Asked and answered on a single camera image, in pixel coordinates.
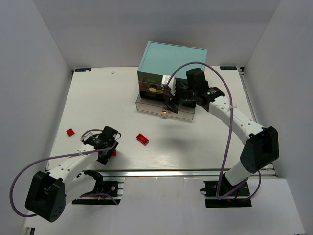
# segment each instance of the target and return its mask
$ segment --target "label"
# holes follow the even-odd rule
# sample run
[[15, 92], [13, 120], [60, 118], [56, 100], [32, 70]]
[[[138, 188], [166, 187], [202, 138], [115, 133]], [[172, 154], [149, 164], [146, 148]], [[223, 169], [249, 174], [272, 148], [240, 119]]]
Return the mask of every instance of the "label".
[[236, 66], [220, 66], [221, 70], [237, 70]]
[[91, 68], [76, 68], [75, 72], [91, 72]]

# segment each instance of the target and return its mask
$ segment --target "gray wall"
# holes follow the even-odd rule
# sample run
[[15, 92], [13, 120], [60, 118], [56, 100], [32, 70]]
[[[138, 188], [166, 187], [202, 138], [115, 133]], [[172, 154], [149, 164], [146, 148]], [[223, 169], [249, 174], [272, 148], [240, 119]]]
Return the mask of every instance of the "gray wall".
[[[23, 218], [12, 211], [9, 188], [28, 163], [52, 147], [71, 74], [32, 0], [5, 0], [0, 7], [0, 227], [19, 235]], [[17, 207], [25, 198], [34, 166], [14, 191]]]
[[258, 120], [279, 132], [275, 169], [313, 235], [313, 1], [282, 0], [246, 67]]
[[138, 66], [147, 41], [245, 66], [280, 0], [34, 0], [66, 62]]

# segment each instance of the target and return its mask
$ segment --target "white tabletop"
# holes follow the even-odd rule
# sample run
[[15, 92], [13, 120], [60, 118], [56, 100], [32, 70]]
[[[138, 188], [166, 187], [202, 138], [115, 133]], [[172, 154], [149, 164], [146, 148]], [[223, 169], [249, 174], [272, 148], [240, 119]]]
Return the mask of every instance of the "white tabletop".
[[[248, 180], [254, 191], [258, 180]], [[54, 223], [25, 220], [35, 235], [292, 235], [304, 233], [284, 179], [263, 180], [251, 208], [205, 208], [203, 179], [127, 178], [118, 206], [67, 205]]]
[[[251, 118], [238, 71], [215, 69], [229, 85], [234, 105]], [[217, 86], [225, 92], [216, 74], [206, 69], [205, 75], [209, 86]], [[107, 125], [122, 134], [117, 156], [111, 157], [106, 166], [95, 162], [88, 169], [221, 168], [228, 134], [225, 124], [199, 106], [192, 122], [137, 111], [138, 93], [137, 67], [75, 72], [51, 156], [76, 152], [81, 146], [79, 138], [86, 130], [103, 129]], [[69, 128], [75, 135], [67, 135]], [[139, 133], [149, 139], [146, 146], [136, 139]], [[239, 161], [242, 149], [242, 143], [233, 135], [226, 168]], [[63, 161], [52, 160], [48, 169]]]

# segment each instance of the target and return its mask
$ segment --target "transparent box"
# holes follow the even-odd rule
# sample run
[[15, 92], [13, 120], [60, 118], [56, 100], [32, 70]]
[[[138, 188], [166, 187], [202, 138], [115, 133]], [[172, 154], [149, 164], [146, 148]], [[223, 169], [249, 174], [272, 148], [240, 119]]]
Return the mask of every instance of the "transparent box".
[[164, 104], [162, 102], [143, 99], [140, 97], [140, 94], [136, 100], [136, 108], [138, 111], [158, 114], [166, 117], [179, 118], [187, 121], [192, 121], [195, 115], [195, 108], [192, 107], [177, 106], [179, 110], [177, 114], [166, 110], [163, 107]]

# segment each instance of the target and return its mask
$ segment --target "small red block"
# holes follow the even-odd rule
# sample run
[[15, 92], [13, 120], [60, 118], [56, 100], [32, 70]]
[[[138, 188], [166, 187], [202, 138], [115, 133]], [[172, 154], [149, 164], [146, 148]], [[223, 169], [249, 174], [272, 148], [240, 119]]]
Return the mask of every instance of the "small red block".
[[148, 139], [146, 137], [144, 137], [142, 134], [137, 135], [137, 140], [139, 140], [141, 143], [143, 143], [144, 145], [146, 145], [148, 143]]
[[68, 129], [67, 134], [68, 134], [68, 136], [72, 136], [75, 134], [75, 132], [72, 129]]

